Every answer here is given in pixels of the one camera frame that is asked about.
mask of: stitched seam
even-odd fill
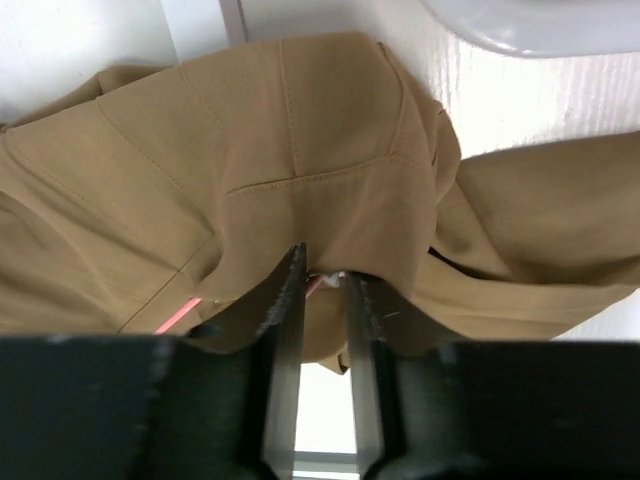
[[[289,88],[289,82],[287,82],[287,71],[284,65],[284,41],[280,40],[278,43],[278,50],[280,56],[280,76],[282,77],[282,88],[284,91],[284,103],[285,110],[287,111],[287,122],[289,124],[289,138],[291,140],[291,156],[293,158],[293,174],[297,177],[299,175],[299,158],[298,158],[298,143],[296,141],[296,123],[293,115],[293,109],[291,108],[291,89]]]
[[[9,140],[9,133],[5,134],[5,138],[7,140]],[[120,224],[120,222],[118,222],[118,220],[116,220],[115,218],[113,218],[111,215],[109,215],[107,212],[105,212],[104,210],[101,210],[100,208],[94,206],[92,203],[90,203],[86,198],[84,198],[82,195],[80,195],[79,193],[76,193],[74,190],[72,190],[70,187],[68,187],[67,185],[65,185],[64,183],[62,183],[60,180],[58,180],[56,177],[54,177],[51,173],[49,173],[48,171],[44,170],[44,169],[38,169],[32,162],[31,160],[29,160],[27,158],[27,156],[22,153],[22,151],[20,150],[20,148],[18,148],[16,146],[15,143],[12,142],[11,147],[13,148],[13,150],[15,152],[17,152],[21,157],[22,160],[25,164],[29,165],[30,170],[37,175],[36,172],[41,172],[42,175],[44,175],[49,181],[51,181],[54,185],[56,185],[58,188],[61,188],[63,191],[67,192],[67,194],[71,195],[72,197],[74,197],[76,200],[78,200],[80,202],[80,204],[88,207],[89,209],[92,209],[96,212],[98,212],[99,214],[103,215],[104,217],[106,217],[107,219],[109,219],[117,228],[120,228],[122,230],[124,230],[125,232],[127,232],[134,240],[136,240],[137,242],[139,242],[141,245],[146,245],[149,249],[150,245],[148,245],[146,242],[142,241],[141,238],[139,238],[135,233],[133,233],[131,230],[129,230],[125,225]]]
[[[209,237],[209,239],[207,239],[207,241],[206,241],[206,242],[204,242],[204,244],[203,244],[201,247],[199,247],[199,248],[196,250],[196,252],[195,252],[193,255],[191,255],[191,257],[189,257],[189,259],[188,259],[186,262],[184,262],[184,264],[180,267],[180,269],[179,269],[177,272],[175,272],[173,275],[171,275],[171,278],[169,278],[169,280],[167,280],[167,281],[164,283],[164,285],[162,285],[162,287],[160,287],[160,288],[158,289],[158,291],[157,291],[154,295],[152,295],[152,296],[151,296],[151,298],[150,298],[150,299],[149,299],[149,300],[148,300],[148,301],[147,301],[147,302],[146,302],[142,307],[140,307],[140,308],[139,308],[139,309],[138,309],[138,310],[137,310],[133,315],[131,315],[131,317],[129,318],[129,320],[127,320],[127,321],[125,322],[125,324],[124,324],[124,325],[122,325],[122,326],[118,329],[118,333],[121,333],[121,332],[122,332],[122,330],[124,330],[125,328],[127,328],[127,326],[128,326],[131,322],[133,322],[133,321],[136,319],[136,317],[138,317],[138,315],[140,315],[140,313],[141,313],[145,308],[147,308],[147,307],[148,307],[148,306],[149,306],[149,305],[150,305],[150,304],[151,304],[151,303],[152,303],[156,298],[158,298],[158,296],[160,296],[160,295],[162,294],[162,292],[164,292],[164,290],[169,286],[169,284],[170,284],[171,282],[173,282],[173,280],[174,280],[177,276],[184,274],[184,269],[187,267],[187,265],[189,265],[189,263],[191,263],[191,261],[192,261],[196,256],[198,256],[198,254],[199,254],[202,250],[204,250],[204,249],[205,249],[205,248],[206,248],[206,247],[207,247],[207,246],[208,246],[208,245],[209,245],[213,240],[215,240],[215,239],[216,239],[216,236],[215,236],[215,235],[212,235],[211,237]]]
[[[225,128],[224,128],[224,125],[222,124],[222,120],[220,119],[218,114],[215,112],[215,110],[211,107],[211,105],[205,102],[204,98],[202,98],[202,96],[198,93],[196,88],[191,83],[191,80],[189,80],[189,77],[187,77],[187,74],[184,71],[182,64],[178,66],[178,71],[180,72],[180,76],[184,80],[184,83],[186,83],[187,87],[189,87],[189,90],[191,90],[191,93],[193,93],[193,95],[198,99],[198,102],[201,103],[209,111],[211,115],[213,115],[213,118],[216,119],[218,125],[220,125],[220,127],[222,127],[222,129],[224,130]]]
[[[102,117],[106,120],[106,122],[111,126],[111,128],[122,138],[124,139],[129,145],[131,145],[133,147],[133,149],[138,152],[143,158],[145,158],[147,161],[149,161],[153,166],[155,166],[160,172],[162,172],[162,174],[164,174],[165,177],[167,177],[167,179],[185,196],[187,197],[191,203],[198,209],[198,211],[200,212],[200,214],[202,214],[202,216],[207,220],[205,223],[208,224],[208,217],[207,214],[205,213],[205,209],[202,205],[200,205],[198,202],[196,202],[196,200],[189,194],[189,192],[186,191],[186,189],[184,187],[182,187],[182,185],[180,185],[180,183],[173,178],[169,172],[167,172],[166,170],[164,170],[158,163],[156,163],[150,156],[148,156],[147,154],[145,154],[142,150],[140,150],[140,148],[133,143],[131,140],[129,140],[129,138],[124,134],[124,132],[122,132],[118,127],[116,127],[116,125],[113,123],[113,121],[111,121],[111,119],[107,116],[107,114],[104,112],[104,110],[102,109],[102,105],[100,105],[100,99],[96,100],[96,105],[98,106],[98,110],[100,111],[100,113],[102,114]]]
[[[270,182],[270,183],[262,183],[259,185],[253,185],[253,186],[249,186],[249,187],[243,187],[237,190],[233,190],[229,193],[227,193],[226,198],[231,198],[231,197],[238,197],[238,196],[242,196],[242,195],[247,195],[250,193],[254,193],[254,192],[258,192],[258,191],[262,191],[262,190],[276,190],[279,188],[286,188],[292,185],[296,185],[296,184],[301,184],[301,183],[311,183],[311,182],[316,182],[316,181],[321,181],[321,180],[326,180],[329,178],[336,178],[336,177],[341,177],[341,176],[348,176],[348,175],[353,175],[355,173],[359,173],[362,170],[366,170],[369,167],[372,167],[374,165],[377,165],[379,163],[406,163],[408,164],[408,166],[419,170],[420,172],[424,173],[424,168],[415,160],[412,160],[410,158],[406,158],[400,155],[395,155],[393,158],[389,158],[389,157],[379,157],[379,158],[374,158],[373,160],[369,160],[368,162],[361,164],[361,165],[357,165],[355,167],[349,167],[349,168],[345,168],[342,170],[338,170],[335,172],[329,172],[329,173],[321,173],[321,174],[317,174],[317,175],[308,175],[305,177],[298,177],[298,178],[294,178],[294,179],[289,179],[289,180],[277,180],[275,182]]]
[[[400,136],[400,130],[402,129],[401,127],[404,125],[404,113],[406,110],[406,103],[407,103],[406,85],[400,78],[400,75],[398,74],[396,69],[393,67],[393,65],[389,61],[389,56],[387,55],[387,49],[385,48],[385,46],[380,44],[380,49],[382,50],[382,55],[384,56],[384,59],[387,62],[387,66],[391,69],[394,76],[396,77],[396,80],[398,80],[398,84],[400,85],[400,112],[398,112],[396,129],[393,132],[393,139],[391,140],[391,145],[389,145],[389,151],[387,153],[387,155],[393,155],[397,147],[398,137]]]

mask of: tan fabric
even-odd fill
[[[0,330],[150,332],[204,297],[184,332],[301,241],[313,271],[382,277],[474,337],[548,338],[638,284],[638,134],[456,177],[448,117],[364,35],[151,73],[110,69],[1,134]],[[345,341],[323,289],[305,359]]]

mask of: pink thread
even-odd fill
[[[324,277],[322,275],[316,275],[315,277],[311,277],[307,281],[307,292],[305,293],[304,298],[308,300],[309,297],[313,295],[313,292],[315,292],[323,283],[324,283]]]
[[[202,301],[201,298],[192,298],[187,303],[185,303],[180,310],[174,313],[169,320],[164,322],[162,325],[158,327],[158,329],[153,332],[154,335],[161,335],[173,327],[176,323],[178,323],[182,318],[194,309],[196,305],[198,305]]]
[[[305,292],[304,298],[308,299],[311,295],[313,295],[313,292],[315,292],[320,287],[320,285],[323,284],[323,282],[324,282],[324,277],[322,275],[316,275],[315,277],[311,277],[307,281],[307,291]],[[191,300],[189,300],[180,308],[180,310],[178,310],[166,322],[160,325],[156,329],[156,331],[153,332],[153,334],[162,335],[163,333],[166,333],[167,330],[169,330],[176,323],[182,320],[184,316],[187,313],[189,313],[191,310],[193,310],[196,307],[196,305],[198,305],[200,302],[202,302],[201,298],[192,298]]]

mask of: white ceramic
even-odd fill
[[[465,40],[517,57],[640,51],[639,0],[422,0]]]

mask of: wrinkled cloth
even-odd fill
[[[204,298],[183,333],[299,242],[472,338],[551,338],[640,283],[639,134],[460,164],[442,106],[359,33],[111,68],[0,135],[4,333],[149,333]],[[340,291],[305,321],[304,360],[343,369]]]

